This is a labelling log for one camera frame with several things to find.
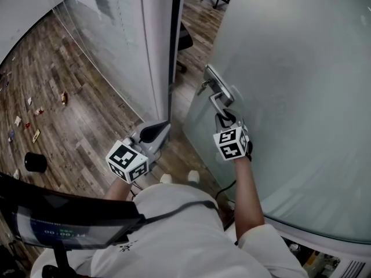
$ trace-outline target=forearm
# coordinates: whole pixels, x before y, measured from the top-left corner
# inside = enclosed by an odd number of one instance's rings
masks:
[[[235,224],[237,240],[248,230],[264,224],[263,211],[257,195],[250,161],[235,159],[236,202]]]
[[[104,200],[116,200],[116,201],[126,201],[131,190],[131,184],[127,184],[124,180],[117,178],[114,183],[112,183],[110,189],[104,195]]]

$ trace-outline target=white cube with black markers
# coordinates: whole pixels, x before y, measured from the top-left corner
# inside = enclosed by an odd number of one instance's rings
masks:
[[[148,157],[121,141],[117,141],[111,148],[106,156],[106,162],[115,175],[129,184],[149,171]]]
[[[240,126],[214,134],[214,141],[223,159],[233,160],[246,155],[249,137]]]

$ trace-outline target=wooden floor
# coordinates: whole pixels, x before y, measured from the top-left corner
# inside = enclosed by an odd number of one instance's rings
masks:
[[[176,75],[170,141],[157,166],[138,180],[143,188],[158,183],[163,173],[170,173],[176,183],[182,183],[190,170],[198,170],[201,189],[212,196],[220,190],[181,131],[225,10],[225,7],[214,10],[211,5],[209,1],[184,2],[182,21],[194,45],[180,53],[179,59],[187,65],[188,72]],[[141,122],[138,116],[98,73],[54,15],[32,29],[0,71],[12,72],[0,83],[0,171],[13,174],[19,169],[24,182],[74,195],[102,197],[115,180],[104,158],[116,140],[123,139]],[[68,93],[67,106],[60,100],[64,90]],[[41,106],[45,112],[34,117],[33,113]],[[19,127],[14,124],[17,115],[22,118]],[[33,144],[37,129],[41,135]],[[12,130],[14,141],[9,143]],[[48,169],[44,174],[25,169],[27,152],[47,157]],[[220,197],[219,205],[221,219],[226,223],[232,211],[224,196]],[[0,242],[7,247],[12,240],[0,218]],[[26,258],[26,268],[41,252],[40,248],[20,242],[16,248],[18,255]]]

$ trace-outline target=door lock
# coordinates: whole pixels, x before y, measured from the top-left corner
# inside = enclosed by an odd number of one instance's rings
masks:
[[[206,65],[203,78],[205,81],[202,82],[197,96],[199,96],[206,89],[206,87],[209,86],[214,92],[209,97],[211,104],[213,105],[214,109],[222,115],[222,117],[228,120],[228,117],[225,115],[224,111],[219,107],[217,100],[220,100],[225,107],[228,107],[234,102],[232,94],[228,91],[223,81],[217,76],[209,64]]]

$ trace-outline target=white t-shirt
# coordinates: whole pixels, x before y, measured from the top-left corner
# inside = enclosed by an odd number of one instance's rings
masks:
[[[190,186],[158,184],[140,192],[134,202],[150,218],[200,200],[214,201]],[[203,205],[144,226],[126,244],[69,251],[67,256],[78,274],[90,277],[307,277],[271,225],[249,230],[237,247],[216,211]],[[56,266],[50,249],[36,260],[31,278],[41,277],[44,265]]]

